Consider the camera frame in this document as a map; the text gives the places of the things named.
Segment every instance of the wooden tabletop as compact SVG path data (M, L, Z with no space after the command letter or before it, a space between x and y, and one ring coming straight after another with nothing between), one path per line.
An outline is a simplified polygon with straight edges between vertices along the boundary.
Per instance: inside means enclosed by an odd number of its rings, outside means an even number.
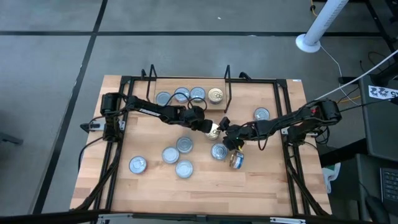
M99 96L117 92L120 79L121 76L105 76ZM299 80L287 80L287 84L292 109L297 110L306 102L302 83ZM207 119L219 123L222 117L227 116L231 123L243 124L253 119L253 112L258 107L267 108L271 119L277 117L271 84L231 85L233 99L228 112L224 114L222 111L207 111ZM146 88L147 82L136 81L133 95L145 99ZM282 89L279 92L285 113ZM152 82L150 99L154 98L154 94L155 82ZM99 97L94 116L100 115L100 99ZM90 133L88 142L101 135L102 132ZM194 145L192 152L180 155L180 160L186 159L193 164L193 174L189 179L178 178L175 164L166 164L162 160L163 149L175 146L176 140L181 136L192 138ZM315 143L310 137L306 141ZM222 142L222 136L218 140L210 141L199 131L167 125L153 116L130 112L111 210L214 215L292 214L279 132L269 138L264 151L258 149L257 142L247 141L243 147L244 163L239 170L229 167L231 153L227 161L216 161L212 158L210 149L218 142ZM98 142L86 149L71 208L81 204L97 184L105 147L106 142ZM307 188L322 208L331 213L318 152L312 146L303 145L300 146L300 155ZM133 174L129 170L129 162L134 156L142 156L147 160L147 169L141 175ZM104 208L107 192L108 185L104 188L101 208ZM300 191L297 187L296 195L299 211L302 212Z

